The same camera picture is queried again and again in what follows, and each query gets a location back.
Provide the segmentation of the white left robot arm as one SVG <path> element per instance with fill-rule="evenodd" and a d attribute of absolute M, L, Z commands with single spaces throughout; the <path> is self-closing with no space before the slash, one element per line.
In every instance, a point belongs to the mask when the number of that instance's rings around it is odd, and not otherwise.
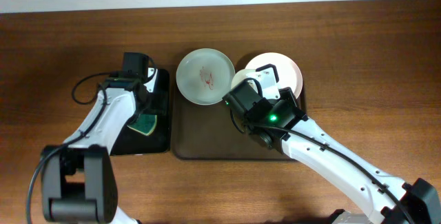
<path fill-rule="evenodd" d="M 169 72 L 146 54 L 126 52 L 120 70 L 102 75 L 85 120 L 61 145 L 43 149 L 34 172 L 49 222 L 137 223 L 119 207 L 110 157 L 170 148 Z"/>

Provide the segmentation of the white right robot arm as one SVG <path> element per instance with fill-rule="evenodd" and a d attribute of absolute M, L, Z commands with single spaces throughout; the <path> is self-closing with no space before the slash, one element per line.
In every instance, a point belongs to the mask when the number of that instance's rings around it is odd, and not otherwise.
<path fill-rule="evenodd" d="M 244 80 L 225 96 L 250 134 L 317 172 L 351 199 L 370 223 L 439 223 L 440 198 L 426 180 L 409 184 L 331 138 L 298 107 L 290 88 L 275 99 Z"/>

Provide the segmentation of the yellow green sponge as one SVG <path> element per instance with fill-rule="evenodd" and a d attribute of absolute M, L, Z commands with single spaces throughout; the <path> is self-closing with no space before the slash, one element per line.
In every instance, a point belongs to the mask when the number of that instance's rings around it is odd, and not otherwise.
<path fill-rule="evenodd" d="M 151 135 L 157 126 L 158 118 L 152 114 L 140 114 L 127 124 L 127 127 L 144 136 Z"/>

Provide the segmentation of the white plate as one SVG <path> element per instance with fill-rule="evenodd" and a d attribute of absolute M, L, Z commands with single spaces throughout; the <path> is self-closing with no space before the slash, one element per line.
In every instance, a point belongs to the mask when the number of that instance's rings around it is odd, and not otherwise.
<path fill-rule="evenodd" d="M 255 72 L 255 69 L 243 69 L 238 71 L 232 79 L 231 89 L 233 90 L 239 83 L 245 81 L 254 89 L 255 92 L 257 92 L 257 86 L 254 83 L 254 80 L 251 79 Z"/>

